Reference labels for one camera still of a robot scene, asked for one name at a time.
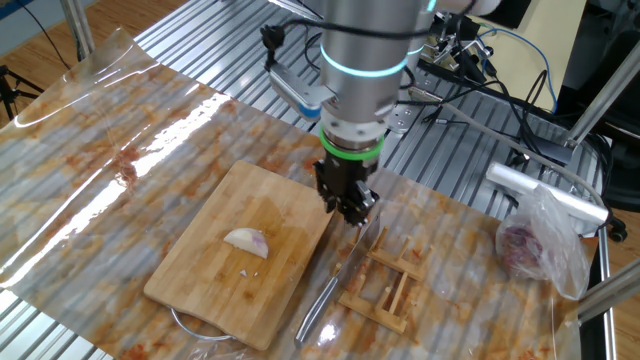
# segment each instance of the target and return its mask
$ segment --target meat in plastic bag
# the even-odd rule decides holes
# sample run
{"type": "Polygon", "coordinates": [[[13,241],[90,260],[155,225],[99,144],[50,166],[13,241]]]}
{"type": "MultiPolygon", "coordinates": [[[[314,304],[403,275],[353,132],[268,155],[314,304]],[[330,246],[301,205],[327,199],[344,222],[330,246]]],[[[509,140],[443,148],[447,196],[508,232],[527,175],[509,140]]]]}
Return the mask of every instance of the meat in plastic bag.
{"type": "Polygon", "coordinates": [[[516,277],[549,280],[565,298],[578,300],[589,282],[589,263],[569,214],[538,186],[520,199],[518,213],[498,227],[496,252],[516,277]]]}

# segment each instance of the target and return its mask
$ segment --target metal table surface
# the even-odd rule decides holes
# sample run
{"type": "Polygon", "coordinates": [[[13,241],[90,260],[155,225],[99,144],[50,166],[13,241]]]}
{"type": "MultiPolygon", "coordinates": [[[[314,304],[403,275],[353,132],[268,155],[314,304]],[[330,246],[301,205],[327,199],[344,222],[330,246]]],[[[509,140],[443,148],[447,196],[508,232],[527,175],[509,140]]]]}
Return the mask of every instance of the metal table surface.
{"type": "MultiPolygon", "coordinates": [[[[274,24],[294,15],[265,0],[191,0],[135,40],[152,57],[189,77],[238,98],[274,117],[317,135],[318,127],[302,120],[270,88],[262,67],[265,50],[259,34],[264,24],[274,24]]],[[[289,31],[279,61],[310,84],[319,74],[307,64],[302,50],[308,34],[302,27],[289,31]]],[[[320,61],[317,48],[311,59],[320,61]]],[[[431,74],[418,71],[418,86],[446,96],[455,86],[431,74]]],[[[482,93],[471,93],[454,105],[485,125],[516,135],[519,125],[507,102],[482,93]]],[[[506,163],[512,151],[506,145],[455,122],[446,110],[439,118],[453,122],[442,125],[421,121],[433,109],[415,114],[405,134],[389,132],[382,151],[386,168],[436,191],[503,219],[514,210],[508,197],[484,179],[492,161],[506,163]]],[[[557,139],[565,130],[540,118],[530,117],[536,134],[557,139]]],[[[579,146],[568,168],[601,189],[596,153],[579,146]]],[[[574,194],[585,196],[568,181],[537,163],[518,169],[574,194]]],[[[609,275],[607,243],[600,243],[600,274],[609,275]]],[[[615,354],[611,312],[604,318],[604,346],[615,354]]],[[[63,325],[20,300],[9,291],[0,293],[0,359],[110,359],[111,357],[63,325]]]]}

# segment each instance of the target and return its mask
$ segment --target metal pipe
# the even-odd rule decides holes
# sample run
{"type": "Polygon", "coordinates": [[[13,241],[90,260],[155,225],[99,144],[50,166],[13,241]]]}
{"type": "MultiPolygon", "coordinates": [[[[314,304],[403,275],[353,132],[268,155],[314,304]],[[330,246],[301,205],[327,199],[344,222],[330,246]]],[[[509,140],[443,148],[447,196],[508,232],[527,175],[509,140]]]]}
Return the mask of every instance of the metal pipe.
{"type": "Polygon", "coordinates": [[[565,207],[569,215],[580,220],[600,225],[604,223],[607,220],[607,216],[609,216],[609,211],[603,207],[573,196],[554,186],[496,162],[489,165],[486,177],[487,180],[491,180],[509,190],[513,190],[517,195],[531,193],[538,185],[542,185],[551,191],[556,200],[565,207]]]}
{"type": "Polygon", "coordinates": [[[582,114],[580,120],[569,131],[564,141],[565,146],[574,149],[584,140],[638,71],[640,71],[640,43],[631,50],[618,70],[582,114]]]}
{"type": "Polygon", "coordinates": [[[640,259],[587,291],[578,304],[581,324],[611,309],[640,291],[640,259]]]}
{"type": "Polygon", "coordinates": [[[309,10],[306,6],[297,1],[291,0],[269,0],[270,3],[276,4],[284,9],[291,11],[294,14],[298,14],[302,17],[306,17],[309,20],[320,21],[321,17],[318,17],[315,13],[309,10]]]}
{"type": "Polygon", "coordinates": [[[96,48],[87,21],[87,14],[85,14],[80,0],[60,0],[60,4],[64,10],[64,16],[67,18],[71,35],[76,42],[78,60],[82,61],[96,48]]]}
{"type": "MultiPolygon", "coordinates": [[[[600,279],[605,281],[611,276],[611,269],[609,267],[609,243],[607,242],[609,237],[607,236],[607,228],[603,227],[598,231],[599,253],[600,253],[600,279]]],[[[604,322],[604,346],[607,354],[607,360],[616,360],[616,334],[613,330],[613,309],[607,310],[603,316],[604,322]]]]}

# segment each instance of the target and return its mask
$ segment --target onion piece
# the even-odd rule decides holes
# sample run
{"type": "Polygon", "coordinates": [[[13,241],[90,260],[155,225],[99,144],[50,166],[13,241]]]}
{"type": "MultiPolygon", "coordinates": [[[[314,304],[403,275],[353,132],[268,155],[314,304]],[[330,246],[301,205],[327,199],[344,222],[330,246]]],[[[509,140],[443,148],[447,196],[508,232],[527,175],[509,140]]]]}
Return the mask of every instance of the onion piece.
{"type": "Polygon", "coordinates": [[[255,229],[235,229],[224,237],[224,241],[238,249],[258,255],[263,259],[266,259],[267,255],[269,255],[269,246],[267,246],[264,235],[255,229]]]}

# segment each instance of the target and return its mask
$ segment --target wooden floor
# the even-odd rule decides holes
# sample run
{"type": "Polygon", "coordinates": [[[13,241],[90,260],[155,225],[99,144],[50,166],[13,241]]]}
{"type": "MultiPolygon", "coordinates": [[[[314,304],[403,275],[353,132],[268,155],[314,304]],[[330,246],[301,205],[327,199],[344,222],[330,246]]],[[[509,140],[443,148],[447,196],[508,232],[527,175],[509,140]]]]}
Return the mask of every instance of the wooden floor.
{"type": "MultiPolygon", "coordinates": [[[[98,0],[87,9],[87,17],[96,45],[99,45],[117,27],[123,26],[135,36],[182,5],[185,0],[98,0]]],[[[48,30],[62,56],[70,65],[76,63],[76,50],[66,23],[48,30]]],[[[43,34],[0,58],[15,73],[47,88],[66,72],[66,68],[43,34]]],[[[25,102],[19,102],[21,109],[25,102]]],[[[0,108],[0,126],[8,121],[0,108]]],[[[629,238],[622,244],[609,242],[612,272],[618,271],[640,257],[640,214],[616,211],[616,215],[627,225],[629,238]]],[[[618,359],[635,360],[640,354],[640,295],[627,300],[615,308],[615,328],[618,359]]]]}

